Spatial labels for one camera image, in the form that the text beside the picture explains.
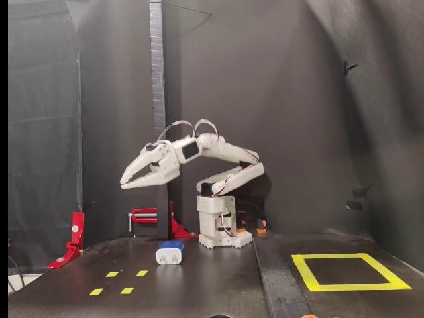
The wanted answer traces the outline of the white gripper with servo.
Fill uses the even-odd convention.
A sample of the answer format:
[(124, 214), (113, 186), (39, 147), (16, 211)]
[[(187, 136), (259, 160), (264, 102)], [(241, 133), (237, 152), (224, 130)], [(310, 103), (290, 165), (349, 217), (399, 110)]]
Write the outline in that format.
[[(131, 181), (131, 178), (143, 168), (150, 166), (150, 172)], [(122, 189), (166, 184), (180, 175), (180, 161), (177, 152), (169, 141), (147, 144), (125, 169), (120, 184)]]

